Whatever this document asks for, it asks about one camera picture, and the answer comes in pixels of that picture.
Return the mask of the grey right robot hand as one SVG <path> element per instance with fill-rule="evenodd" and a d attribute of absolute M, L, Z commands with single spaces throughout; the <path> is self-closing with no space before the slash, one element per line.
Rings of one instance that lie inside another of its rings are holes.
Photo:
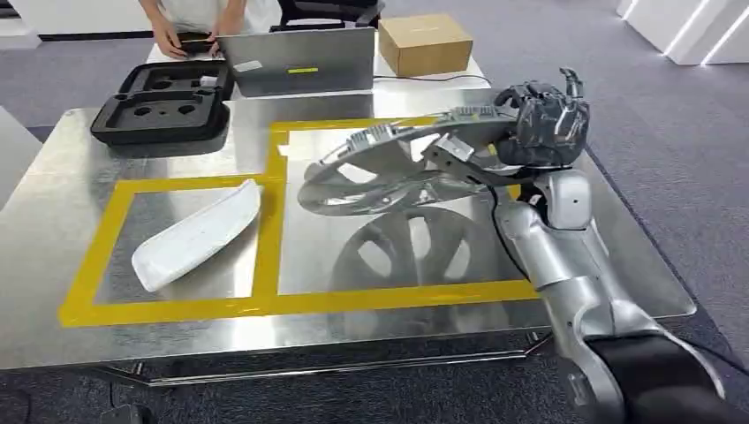
<path fill-rule="evenodd" d="M 501 163 L 530 168 L 564 168 L 586 146 L 590 104 L 572 68 L 561 67 L 566 89 L 528 80 L 505 88 L 494 100 L 517 111 L 514 126 L 495 143 Z"/>

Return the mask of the person's left hand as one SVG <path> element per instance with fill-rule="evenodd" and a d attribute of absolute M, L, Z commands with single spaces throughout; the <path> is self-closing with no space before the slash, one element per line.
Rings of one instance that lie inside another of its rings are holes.
<path fill-rule="evenodd" d="M 214 57 L 218 53 L 219 44 L 217 38 L 219 36 L 239 34 L 244 27 L 244 22 L 243 9 L 227 8 L 222 11 L 218 16 L 212 31 L 209 33 L 209 55 Z"/>

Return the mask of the person's right hand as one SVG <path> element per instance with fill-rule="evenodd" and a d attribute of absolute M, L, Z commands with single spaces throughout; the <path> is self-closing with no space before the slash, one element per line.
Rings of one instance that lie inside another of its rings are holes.
<path fill-rule="evenodd" d="M 175 27 L 164 17 L 151 19 L 151 25 L 159 50 L 167 57 L 185 59 L 188 54 L 181 49 Z"/>

